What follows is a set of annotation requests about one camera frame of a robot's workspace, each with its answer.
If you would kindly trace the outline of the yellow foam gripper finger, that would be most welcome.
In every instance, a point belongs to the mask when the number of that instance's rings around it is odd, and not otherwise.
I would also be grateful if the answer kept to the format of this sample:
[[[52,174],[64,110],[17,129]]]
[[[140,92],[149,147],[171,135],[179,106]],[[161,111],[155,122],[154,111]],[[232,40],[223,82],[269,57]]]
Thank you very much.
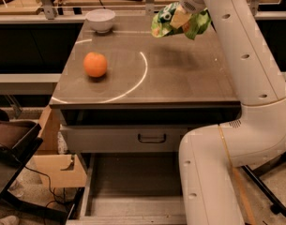
[[[190,13],[185,11],[182,6],[178,6],[177,9],[175,10],[173,17],[172,17],[170,25],[173,28],[178,29],[182,25],[187,23],[189,21],[190,17],[191,17]]]

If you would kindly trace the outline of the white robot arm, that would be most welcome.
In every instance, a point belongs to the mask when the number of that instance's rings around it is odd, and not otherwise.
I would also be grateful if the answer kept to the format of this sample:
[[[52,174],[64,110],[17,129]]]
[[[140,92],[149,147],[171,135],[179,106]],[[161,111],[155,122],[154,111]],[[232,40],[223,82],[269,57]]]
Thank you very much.
[[[226,56],[241,116],[199,127],[179,146],[188,225],[245,225],[232,179],[238,167],[286,151],[286,81],[246,0],[180,0],[208,9]]]

